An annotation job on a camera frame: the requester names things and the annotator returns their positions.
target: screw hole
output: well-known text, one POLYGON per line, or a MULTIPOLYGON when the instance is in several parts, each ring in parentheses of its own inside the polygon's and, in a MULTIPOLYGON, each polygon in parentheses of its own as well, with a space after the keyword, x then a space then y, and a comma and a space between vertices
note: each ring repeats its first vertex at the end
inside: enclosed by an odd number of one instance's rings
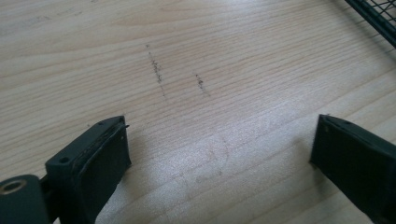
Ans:
POLYGON ((69 161, 69 158, 63 157, 59 160, 60 163, 67 163, 69 161))
POLYGON ((6 195, 22 189, 26 185, 26 180, 14 180, 0 187, 0 195, 6 195))

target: light wood surface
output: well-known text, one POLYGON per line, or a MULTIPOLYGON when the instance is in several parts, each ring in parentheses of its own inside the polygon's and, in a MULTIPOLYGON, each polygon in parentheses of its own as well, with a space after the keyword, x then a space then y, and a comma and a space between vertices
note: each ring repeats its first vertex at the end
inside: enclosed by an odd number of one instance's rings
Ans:
POLYGON ((319 113, 396 143, 395 51, 340 0, 3 0, 0 179, 124 115, 97 223, 370 223, 308 160, 319 113))

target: wooden table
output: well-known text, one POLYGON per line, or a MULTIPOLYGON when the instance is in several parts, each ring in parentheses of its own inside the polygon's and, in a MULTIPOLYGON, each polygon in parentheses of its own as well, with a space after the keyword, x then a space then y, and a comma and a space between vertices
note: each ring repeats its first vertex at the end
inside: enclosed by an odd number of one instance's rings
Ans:
POLYGON ((308 160, 320 113, 396 143, 395 51, 341 0, 3 0, 0 179, 124 115, 97 223, 370 223, 308 160))

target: black metal frame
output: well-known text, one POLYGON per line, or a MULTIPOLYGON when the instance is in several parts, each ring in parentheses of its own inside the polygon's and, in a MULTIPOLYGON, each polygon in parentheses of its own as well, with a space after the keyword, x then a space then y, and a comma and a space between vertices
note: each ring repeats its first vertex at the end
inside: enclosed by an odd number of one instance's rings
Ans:
POLYGON ((396 48, 396 0, 346 0, 396 48))

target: black wire grid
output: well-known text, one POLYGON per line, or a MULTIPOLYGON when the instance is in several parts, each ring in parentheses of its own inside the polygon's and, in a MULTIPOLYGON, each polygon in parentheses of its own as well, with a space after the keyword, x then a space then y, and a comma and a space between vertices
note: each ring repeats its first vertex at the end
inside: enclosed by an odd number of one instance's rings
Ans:
POLYGON ((396 0, 346 0, 396 48, 396 0))

